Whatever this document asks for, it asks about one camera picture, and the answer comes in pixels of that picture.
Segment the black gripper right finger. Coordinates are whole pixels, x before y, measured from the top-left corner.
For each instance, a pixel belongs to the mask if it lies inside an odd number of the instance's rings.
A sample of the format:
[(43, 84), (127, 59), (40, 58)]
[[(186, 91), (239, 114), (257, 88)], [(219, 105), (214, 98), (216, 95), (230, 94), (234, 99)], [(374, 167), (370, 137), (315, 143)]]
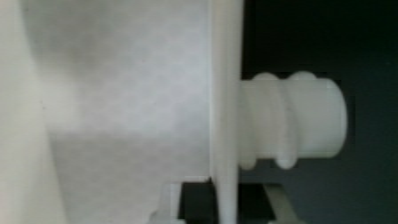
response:
[(239, 186), (239, 224), (306, 224), (282, 184)]

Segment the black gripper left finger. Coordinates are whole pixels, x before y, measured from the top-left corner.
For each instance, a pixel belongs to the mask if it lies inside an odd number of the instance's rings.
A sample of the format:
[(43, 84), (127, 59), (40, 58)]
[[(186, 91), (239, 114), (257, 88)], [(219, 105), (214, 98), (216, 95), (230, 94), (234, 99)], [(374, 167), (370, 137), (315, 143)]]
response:
[(210, 182), (164, 186), (150, 224), (216, 224), (216, 189)]

